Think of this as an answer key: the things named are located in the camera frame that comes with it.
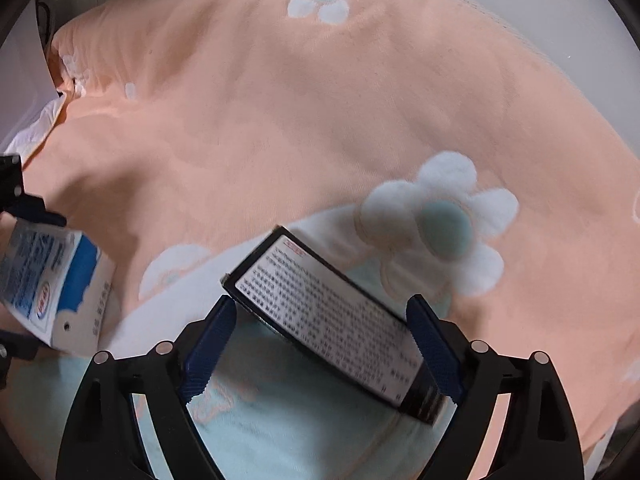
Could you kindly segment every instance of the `blue gripper pad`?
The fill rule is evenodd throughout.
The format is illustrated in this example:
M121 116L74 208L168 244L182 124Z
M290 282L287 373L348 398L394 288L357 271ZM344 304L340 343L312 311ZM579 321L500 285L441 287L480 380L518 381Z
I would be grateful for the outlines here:
M460 362L438 328L438 317L420 295L406 304L406 323L441 394L459 404L464 395Z
M178 394L185 404L207 387L220 354L236 327L236 302L227 296L214 315L210 319L207 316L206 322L182 366L183 377Z

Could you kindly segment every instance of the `light blue fabric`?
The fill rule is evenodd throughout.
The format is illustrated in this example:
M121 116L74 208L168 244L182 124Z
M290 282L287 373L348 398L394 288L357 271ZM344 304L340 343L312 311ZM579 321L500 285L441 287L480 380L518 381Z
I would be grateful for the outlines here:
M38 450L48 473L44 480L55 471L66 416L87 363L71 357L38 360L10 377L4 402L12 410L5 423L20 426L30 439L28 449ZM228 480L409 480L438 438L430 426L339 379L248 315L241 316L207 390L189 409ZM154 474L170 480L141 404L140 428Z

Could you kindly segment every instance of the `logo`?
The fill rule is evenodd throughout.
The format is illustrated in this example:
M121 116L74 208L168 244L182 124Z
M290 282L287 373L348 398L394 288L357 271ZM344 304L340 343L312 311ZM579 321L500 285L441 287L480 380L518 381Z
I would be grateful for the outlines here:
M291 249L293 252L295 252L298 256L304 256L306 253L305 251L303 251L302 249L300 249L295 243L293 243L291 240L289 240L288 238L285 238L284 240L284 244Z
M49 300L51 299L51 286L49 282L44 282L38 298L36 299L36 315L38 319L42 319L49 308Z

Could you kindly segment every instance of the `white box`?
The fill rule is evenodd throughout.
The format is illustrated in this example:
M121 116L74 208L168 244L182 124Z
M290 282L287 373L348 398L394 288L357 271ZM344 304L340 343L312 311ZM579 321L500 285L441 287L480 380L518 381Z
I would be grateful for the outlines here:
M52 348L91 356L114 271L81 231L19 219L0 263L0 300Z

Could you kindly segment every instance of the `white label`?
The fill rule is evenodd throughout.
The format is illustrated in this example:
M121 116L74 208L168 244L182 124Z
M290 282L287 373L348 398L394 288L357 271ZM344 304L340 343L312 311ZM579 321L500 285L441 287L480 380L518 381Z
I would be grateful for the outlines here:
M2 302L47 344L78 240L76 232L18 219L0 262Z
M408 328L286 236L236 283L282 329L399 406L422 355Z

